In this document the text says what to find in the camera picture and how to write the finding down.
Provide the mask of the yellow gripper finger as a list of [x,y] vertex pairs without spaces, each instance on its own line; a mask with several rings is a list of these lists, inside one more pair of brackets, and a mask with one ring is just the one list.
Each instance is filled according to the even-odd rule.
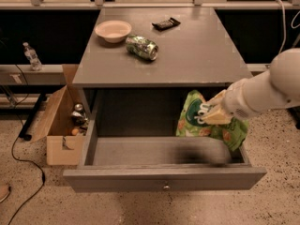
[[212,106],[216,106],[222,101],[222,99],[224,99],[225,94],[226,94],[226,90],[222,90],[221,92],[216,94],[214,97],[212,97],[210,100],[208,100],[207,103]]
[[231,122],[232,118],[220,105],[213,107],[202,116],[202,120],[208,125],[226,125]]

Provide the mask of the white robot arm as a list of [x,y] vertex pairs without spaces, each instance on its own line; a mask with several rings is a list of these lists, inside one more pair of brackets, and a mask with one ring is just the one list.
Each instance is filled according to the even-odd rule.
[[233,118],[247,120],[271,109],[300,105],[300,49],[281,52],[269,69],[232,83],[208,101],[213,108],[201,116],[209,125],[229,124]]

